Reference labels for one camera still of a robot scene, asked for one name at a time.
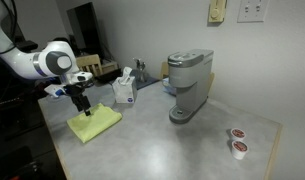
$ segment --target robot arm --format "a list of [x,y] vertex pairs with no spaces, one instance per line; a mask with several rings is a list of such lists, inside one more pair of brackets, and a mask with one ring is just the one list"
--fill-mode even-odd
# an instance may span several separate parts
[[75,56],[66,42],[50,42],[42,52],[24,53],[14,47],[4,34],[1,21],[7,15],[7,9],[0,0],[0,57],[21,77],[25,79],[44,79],[60,77],[60,85],[50,85],[45,89],[54,97],[66,94],[71,96],[78,110],[89,115],[90,104],[82,95],[80,85],[92,78],[92,74],[81,72],[76,65]]

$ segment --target white wall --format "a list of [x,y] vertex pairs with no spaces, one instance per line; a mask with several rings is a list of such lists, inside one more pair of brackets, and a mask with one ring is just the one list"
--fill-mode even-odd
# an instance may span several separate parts
[[[66,10],[86,0],[56,1]],[[240,0],[228,1],[225,22],[207,24],[210,0],[97,0],[119,64],[146,61],[153,76],[171,53],[215,51],[210,97],[284,125],[272,179],[305,179],[305,0],[270,0],[264,23],[236,23]]]
[[26,40],[37,43],[40,51],[56,37],[66,37],[66,31],[55,0],[15,1],[18,23]]

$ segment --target light switch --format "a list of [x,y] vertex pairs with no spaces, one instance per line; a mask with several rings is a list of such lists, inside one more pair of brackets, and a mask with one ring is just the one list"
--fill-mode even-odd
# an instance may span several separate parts
[[263,22],[269,0],[242,0],[238,22]]
[[209,22],[223,22],[225,16],[226,0],[211,0]]

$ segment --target table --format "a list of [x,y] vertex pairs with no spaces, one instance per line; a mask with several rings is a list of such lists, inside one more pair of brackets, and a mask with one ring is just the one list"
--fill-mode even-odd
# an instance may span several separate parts
[[[66,121],[77,114],[69,98],[39,100],[68,179],[268,179],[281,124],[213,99],[184,125],[169,120],[175,98],[155,83],[138,91],[135,104],[115,104],[110,85],[84,93],[121,112],[123,119],[83,144]],[[247,133],[250,151],[231,155],[229,130]]]

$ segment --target coffee pod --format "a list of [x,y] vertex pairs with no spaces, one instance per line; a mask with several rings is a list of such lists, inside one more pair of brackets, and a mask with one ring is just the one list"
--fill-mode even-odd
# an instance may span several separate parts
[[231,138],[233,141],[243,141],[245,138],[245,132],[241,129],[231,129]]
[[244,142],[241,141],[232,142],[232,155],[235,159],[238,160],[243,159],[247,152],[249,152],[249,148]]

